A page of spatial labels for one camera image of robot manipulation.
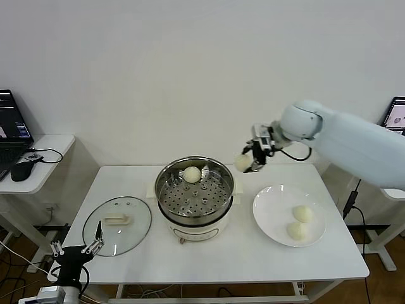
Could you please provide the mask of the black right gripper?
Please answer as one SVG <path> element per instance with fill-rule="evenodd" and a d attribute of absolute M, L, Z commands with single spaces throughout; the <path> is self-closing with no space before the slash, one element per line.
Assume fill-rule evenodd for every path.
<path fill-rule="evenodd" d="M 261 149 L 261 146 L 255 146 L 254 141 L 246 142 L 246 146 L 243 148 L 243 154 L 251 152 L 254 161 L 244 170 L 244 173 L 259 172 L 265 165 L 266 159 L 274 156 L 274 150 Z"/>

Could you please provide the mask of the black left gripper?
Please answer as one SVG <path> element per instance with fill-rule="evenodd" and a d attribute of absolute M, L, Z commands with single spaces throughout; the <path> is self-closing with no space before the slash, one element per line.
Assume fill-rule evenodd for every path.
<path fill-rule="evenodd" d="M 51 250 L 59 264 L 56 285 L 80 285 L 82 267 L 94 258 L 104 246 L 102 222 L 99 221 L 94 239 L 86 246 L 69 246 L 63 248 L 59 241 L 51 242 Z"/>

